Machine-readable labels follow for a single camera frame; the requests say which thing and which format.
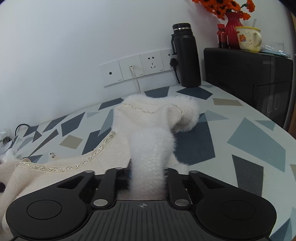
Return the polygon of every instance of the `power socket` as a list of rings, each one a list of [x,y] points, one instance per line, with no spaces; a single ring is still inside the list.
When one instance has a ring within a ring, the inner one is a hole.
[[[165,71],[174,69],[170,65],[170,60],[172,58],[177,59],[177,55],[173,55],[173,50],[172,49],[161,50],[161,58],[163,60],[163,67],[164,67]]]
[[[130,69],[130,66],[133,66],[137,77],[144,76],[144,71],[139,55],[120,59],[119,65],[124,80],[133,79],[135,77]]]
[[[140,54],[144,75],[163,72],[163,60],[160,51]]]

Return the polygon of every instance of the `beige square pattern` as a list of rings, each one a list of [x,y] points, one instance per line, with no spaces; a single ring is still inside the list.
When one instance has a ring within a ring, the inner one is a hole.
[[[65,147],[69,147],[69,148],[72,148],[72,149],[77,149],[77,147],[80,145],[81,142],[82,142],[82,139],[81,138],[68,135],[61,142],[60,146],[65,146]]]
[[[243,106],[238,100],[216,99],[216,98],[213,98],[213,101],[214,101],[214,105]]]

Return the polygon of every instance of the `orange artificial flower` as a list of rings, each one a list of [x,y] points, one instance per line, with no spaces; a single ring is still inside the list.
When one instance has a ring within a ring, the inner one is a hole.
[[[247,9],[249,12],[254,12],[255,11],[255,4],[253,3],[252,0],[247,0]]]
[[[217,7],[227,6],[230,0],[214,0],[214,4]]]
[[[226,13],[227,7],[218,7],[216,10],[216,15],[218,18],[225,20],[224,15]]]
[[[207,8],[210,5],[213,5],[213,0],[199,0],[199,2],[205,7]]]
[[[240,5],[236,1],[229,1],[227,7],[228,9],[232,9],[236,12],[239,12],[241,10]]]
[[[240,13],[241,13],[240,18],[242,18],[243,20],[249,20],[251,17],[251,15],[246,12],[240,11]]]
[[[215,8],[213,5],[209,5],[208,7],[205,7],[205,9],[210,12],[210,13],[213,13],[216,15],[216,11],[215,11]]]

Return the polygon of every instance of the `cream knit sweater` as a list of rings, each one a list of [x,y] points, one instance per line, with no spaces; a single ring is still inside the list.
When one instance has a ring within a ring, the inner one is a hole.
[[[12,238],[5,212],[15,199],[86,170],[103,174],[110,168],[126,167],[130,158],[132,182],[129,191],[119,193],[118,199],[163,199],[163,169],[188,172],[187,166],[180,164],[173,154],[171,132],[191,130],[198,117],[198,104],[189,97],[154,99],[133,95],[114,109],[112,131],[94,151],[46,165],[31,163],[27,158],[21,162],[10,158],[0,165],[0,182],[6,185],[0,194],[0,241]]]

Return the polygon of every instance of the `embroidered trim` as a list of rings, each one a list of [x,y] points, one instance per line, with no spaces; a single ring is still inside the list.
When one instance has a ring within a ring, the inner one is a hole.
[[[144,112],[144,113],[148,113],[148,114],[154,114],[155,112],[151,112],[151,111],[148,111],[148,110],[144,110],[144,109],[142,109],[142,108],[140,108],[140,107],[135,107],[135,106],[133,106],[132,104],[127,104],[127,103],[122,103],[124,106],[127,106],[127,107],[132,107],[133,109],[135,109],[135,110],[140,110],[140,111],[142,111],[142,112]],[[180,111],[180,113],[181,113],[181,119],[183,118],[183,116],[184,116],[184,112],[183,112],[183,110],[180,108],[180,107],[178,107],[178,106],[176,106],[175,104],[173,104],[175,107],[177,107],[178,108],[178,110]]]
[[[151,112],[151,111],[144,110],[144,109],[139,108],[139,107],[135,107],[135,106],[133,106],[132,104],[126,104],[126,103],[123,103],[123,105],[124,105],[124,106],[127,106],[127,107],[132,107],[132,108],[135,109],[135,110],[140,110],[140,111],[142,111],[142,112],[144,112],[144,113],[148,113],[148,114],[154,114],[154,113],[155,113],[155,112]]]
[[[26,168],[32,168],[35,170],[43,171],[43,172],[68,172],[75,169],[79,169],[82,166],[87,165],[90,161],[92,161],[97,155],[100,154],[100,152],[104,149],[104,147],[113,139],[113,137],[116,136],[116,132],[110,131],[110,133],[101,141],[101,143],[94,149],[92,154],[89,158],[87,158],[85,161],[81,162],[80,164],[67,166],[67,167],[50,167],[45,165],[39,165],[35,163],[31,163],[28,161],[21,161],[18,165],[26,167]]]

